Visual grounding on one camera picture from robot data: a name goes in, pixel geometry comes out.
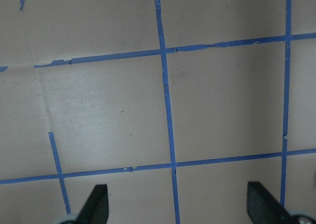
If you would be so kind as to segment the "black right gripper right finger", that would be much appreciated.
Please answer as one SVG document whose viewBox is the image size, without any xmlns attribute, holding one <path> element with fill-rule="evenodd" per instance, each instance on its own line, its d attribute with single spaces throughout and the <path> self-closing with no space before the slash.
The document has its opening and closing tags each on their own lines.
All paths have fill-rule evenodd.
<svg viewBox="0 0 316 224">
<path fill-rule="evenodd" d="M 247 214 L 253 224 L 299 224 L 260 182 L 247 184 Z"/>
</svg>

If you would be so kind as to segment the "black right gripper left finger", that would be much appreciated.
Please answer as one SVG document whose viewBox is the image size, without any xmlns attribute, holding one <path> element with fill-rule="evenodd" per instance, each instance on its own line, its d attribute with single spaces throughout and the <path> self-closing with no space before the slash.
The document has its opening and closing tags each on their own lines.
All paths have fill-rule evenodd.
<svg viewBox="0 0 316 224">
<path fill-rule="evenodd" d="M 109 218 L 108 187 L 95 185 L 79 212 L 76 224 L 106 224 Z"/>
</svg>

